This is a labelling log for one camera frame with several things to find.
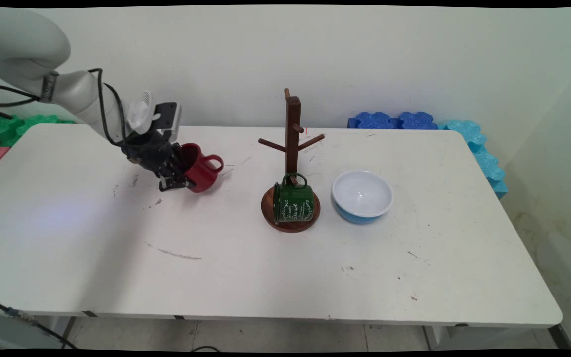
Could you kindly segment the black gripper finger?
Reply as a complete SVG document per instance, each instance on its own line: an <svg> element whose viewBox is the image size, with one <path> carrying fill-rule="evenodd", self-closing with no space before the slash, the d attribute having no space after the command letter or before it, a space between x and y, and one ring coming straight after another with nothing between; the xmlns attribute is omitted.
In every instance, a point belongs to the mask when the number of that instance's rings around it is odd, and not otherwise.
<svg viewBox="0 0 571 357"><path fill-rule="evenodd" d="M174 176L183 176L186 170L187 165L184 160L181 145L174 143L171 145L170 171Z"/></svg>
<svg viewBox="0 0 571 357"><path fill-rule="evenodd" d="M192 189L192 181L186 176L162 176L160 175L159 190L160 192Z"/></svg>

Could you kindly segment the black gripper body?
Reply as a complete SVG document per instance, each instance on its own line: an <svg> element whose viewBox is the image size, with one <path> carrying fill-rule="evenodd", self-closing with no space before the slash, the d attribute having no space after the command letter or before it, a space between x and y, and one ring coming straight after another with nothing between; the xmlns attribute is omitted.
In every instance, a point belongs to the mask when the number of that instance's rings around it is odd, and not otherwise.
<svg viewBox="0 0 571 357"><path fill-rule="evenodd" d="M138 164L157 177L174 174L170 158L173 155L169 141L170 134L147 132L144 135L132 133L127 137L127 160Z"/></svg>

